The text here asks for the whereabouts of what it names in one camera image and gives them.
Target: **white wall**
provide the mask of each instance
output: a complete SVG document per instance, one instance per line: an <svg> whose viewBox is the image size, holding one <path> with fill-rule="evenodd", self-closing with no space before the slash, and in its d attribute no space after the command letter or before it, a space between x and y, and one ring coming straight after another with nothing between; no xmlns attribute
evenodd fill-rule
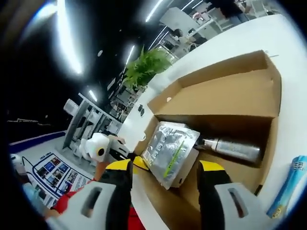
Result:
<svg viewBox="0 0 307 230"><path fill-rule="evenodd" d="M182 30L183 35L187 35L190 29L196 29L199 27L196 21L177 7L168 9L160 19L160 22L165 24L171 30Z"/></svg>
<svg viewBox="0 0 307 230"><path fill-rule="evenodd" d="M203 4L200 4L199 6L197 6L197 7L195 8L195 10L196 10L198 13L201 13L201 12L204 12L204 11L207 9L208 6L209 6L209 4L206 3L206 2L204 2Z"/></svg>

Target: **chair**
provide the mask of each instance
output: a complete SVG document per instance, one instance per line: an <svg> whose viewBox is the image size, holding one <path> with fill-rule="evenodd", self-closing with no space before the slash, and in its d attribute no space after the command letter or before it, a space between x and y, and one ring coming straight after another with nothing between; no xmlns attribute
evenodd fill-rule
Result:
<svg viewBox="0 0 307 230"><path fill-rule="evenodd" d="M254 14L257 18L263 17L263 16L268 16L262 0L254 0L254 1L251 2L251 5L253 7Z"/></svg>
<svg viewBox="0 0 307 230"><path fill-rule="evenodd" d="M216 25L219 27L221 31L225 31L233 26L233 24L222 15L221 11L217 8L213 8L209 10L208 15L211 19L214 20Z"/></svg>

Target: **green stripe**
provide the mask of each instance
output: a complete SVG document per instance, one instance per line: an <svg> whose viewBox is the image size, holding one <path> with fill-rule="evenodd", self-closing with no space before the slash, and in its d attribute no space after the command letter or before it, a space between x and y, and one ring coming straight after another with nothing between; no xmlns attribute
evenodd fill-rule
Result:
<svg viewBox="0 0 307 230"><path fill-rule="evenodd" d="M165 172L164 172L164 175L163 175L163 178L166 178L168 172L171 170L174 162L176 161L176 159L178 158L178 154L182 148L182 145L183 145L184 141L181 143L181 145L179 146L179 148L177 149L175 155L173 156L171 162L169 163L168 167L166 168Z"/></svg>

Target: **cardboard box lid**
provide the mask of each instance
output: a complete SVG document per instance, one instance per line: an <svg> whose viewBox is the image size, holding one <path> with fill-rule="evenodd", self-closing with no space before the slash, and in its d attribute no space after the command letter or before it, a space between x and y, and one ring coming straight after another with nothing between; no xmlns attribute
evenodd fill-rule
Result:
<svg viewBox="0 0 307 230"><path fill-rule="evenodd" d="M256 51L176 80L148 106L155 115L277 117L280 101L281 76L269 57Z"/></svg>

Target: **cardboard box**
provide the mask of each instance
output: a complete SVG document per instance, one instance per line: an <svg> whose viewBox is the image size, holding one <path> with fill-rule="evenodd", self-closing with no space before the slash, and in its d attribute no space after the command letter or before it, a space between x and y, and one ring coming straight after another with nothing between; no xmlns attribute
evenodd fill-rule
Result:
<svg viewBox="0 0 307 230"><path fill-rule="evenodd" d="M150 172L138 170L152 205L170 229L200 228L198 160L216 162L233 182L242 183L252 193L259 190L274 155L280 102L281 76L270 58L256 51L188 74L148 103L155 117L145 131L146 140L135 150L137 154L146 148L159 121L185 123L206 135L246 139L263 149L262 161L254 165L200 151L182 186L169 191Z"/></svg>

